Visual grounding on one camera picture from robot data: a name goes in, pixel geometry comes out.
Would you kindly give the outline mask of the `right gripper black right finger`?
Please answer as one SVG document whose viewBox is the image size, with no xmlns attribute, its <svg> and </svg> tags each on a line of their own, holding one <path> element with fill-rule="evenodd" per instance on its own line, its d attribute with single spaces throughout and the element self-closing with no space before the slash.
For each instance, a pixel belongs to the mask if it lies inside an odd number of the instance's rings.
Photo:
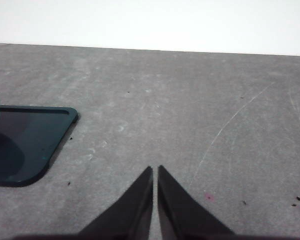
<svg viewBox="0 0 300 240">
<path fill-rule="evenodd" d="M 228 240 L 236 236 L 197 203 L 162 165 L 158 167 L 157 203 L 164 240 Z"/>
</svg>

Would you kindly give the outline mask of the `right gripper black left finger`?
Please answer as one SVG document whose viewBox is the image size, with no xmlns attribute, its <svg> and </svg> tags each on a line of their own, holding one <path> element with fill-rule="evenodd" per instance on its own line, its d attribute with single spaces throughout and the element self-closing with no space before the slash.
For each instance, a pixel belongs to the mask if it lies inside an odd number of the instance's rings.
<svg viewBox="0 0 300 240">
<path fill-rule="evenodd" d="M 124 194 L 84 227 L 89 240 L 147 240 L 153 211 L 153 169 L 148 166 Z"/>
</svg>

